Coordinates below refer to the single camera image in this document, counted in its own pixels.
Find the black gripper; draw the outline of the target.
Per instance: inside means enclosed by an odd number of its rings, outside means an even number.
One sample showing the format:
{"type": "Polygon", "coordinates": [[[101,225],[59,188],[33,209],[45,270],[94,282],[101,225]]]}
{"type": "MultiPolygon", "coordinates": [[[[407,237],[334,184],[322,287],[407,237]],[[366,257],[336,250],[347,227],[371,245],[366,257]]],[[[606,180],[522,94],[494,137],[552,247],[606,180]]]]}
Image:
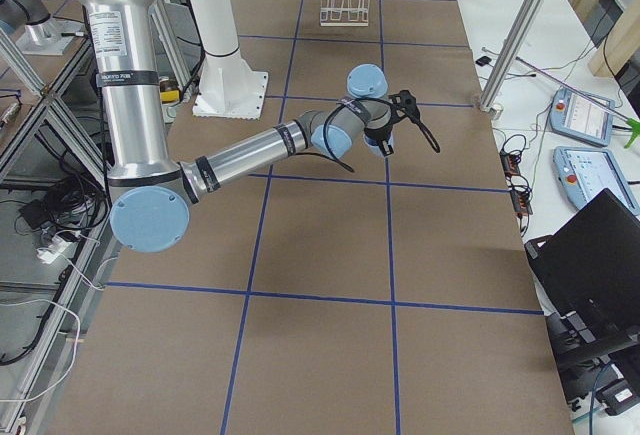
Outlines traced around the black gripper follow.
{"type": "Polygon", "coordinates": [[[390,136],[393,136],[393,125],[386,124],[380,128],[375,129],[366,128],[364,130],[364,135],[367,135],[368,137],[379,141],[388,140],[390,136]]]}

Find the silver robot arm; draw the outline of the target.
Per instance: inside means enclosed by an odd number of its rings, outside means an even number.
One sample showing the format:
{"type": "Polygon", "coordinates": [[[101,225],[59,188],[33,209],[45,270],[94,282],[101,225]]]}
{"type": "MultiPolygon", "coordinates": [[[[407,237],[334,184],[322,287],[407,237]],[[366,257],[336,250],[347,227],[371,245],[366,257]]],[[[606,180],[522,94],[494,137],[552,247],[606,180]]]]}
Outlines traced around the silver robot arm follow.
{"type": "MultiPolygon", "coordinates": [[[[174,161],[166,144],[150,10],[156,0],[78,0],[86,9],[106,105],[114,166],[110,224],[139,252],[179,242],[189,208],[201,197],[308,148],[339,161],[357,139],[392,153],[388,84],[373,64],[355,67],[347,94],[331,112],[310,111],[191,163],[174,161]]],[[[230,0],[191,0],[205,53],[195,113],[256,119],[268,84],[243,59],[230,0]]]]}

